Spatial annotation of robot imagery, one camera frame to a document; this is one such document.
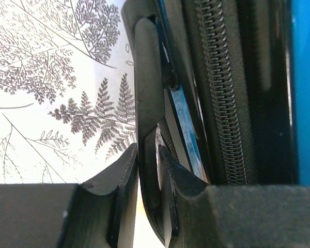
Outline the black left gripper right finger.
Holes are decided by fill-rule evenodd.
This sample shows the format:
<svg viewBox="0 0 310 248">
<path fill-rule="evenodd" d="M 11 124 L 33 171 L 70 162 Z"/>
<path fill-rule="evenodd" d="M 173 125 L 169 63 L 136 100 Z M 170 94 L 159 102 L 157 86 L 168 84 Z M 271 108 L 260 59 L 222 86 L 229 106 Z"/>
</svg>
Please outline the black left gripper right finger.
<svg viewBox="0 0 310 248">
<path fill-rule="evenodd" d="M 310 247 L 310 187 L 213 186 L 159 155 L 166 247 Z"/>
</svg>

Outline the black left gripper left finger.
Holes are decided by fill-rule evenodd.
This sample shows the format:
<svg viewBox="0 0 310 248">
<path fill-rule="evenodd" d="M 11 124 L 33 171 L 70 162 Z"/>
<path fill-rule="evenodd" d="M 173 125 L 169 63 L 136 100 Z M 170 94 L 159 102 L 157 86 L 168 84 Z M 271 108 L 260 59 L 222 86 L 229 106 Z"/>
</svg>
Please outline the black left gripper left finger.
<svg viewBox="0 0 310 248">
<path fill-rule="evenodd" d="M 81 184 L 0 184 L 0 247 L 132 247 L 137 187 L 135 144 Z"/>
</svg>

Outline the blue fish-print suitcase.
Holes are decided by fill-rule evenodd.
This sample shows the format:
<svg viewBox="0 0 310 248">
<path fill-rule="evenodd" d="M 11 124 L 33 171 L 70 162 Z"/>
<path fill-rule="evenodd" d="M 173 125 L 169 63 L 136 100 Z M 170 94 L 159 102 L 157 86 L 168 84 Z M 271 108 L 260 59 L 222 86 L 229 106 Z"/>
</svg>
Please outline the blue fish-print suitcase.
<svg viewBox="0 0 310 248">
<path fill-rule="evenodd" d="M 159 147 L 213 186 L 296 185 L 292 1 L 126 1 L 139 178 L 164 244 Z"/>
</svg>

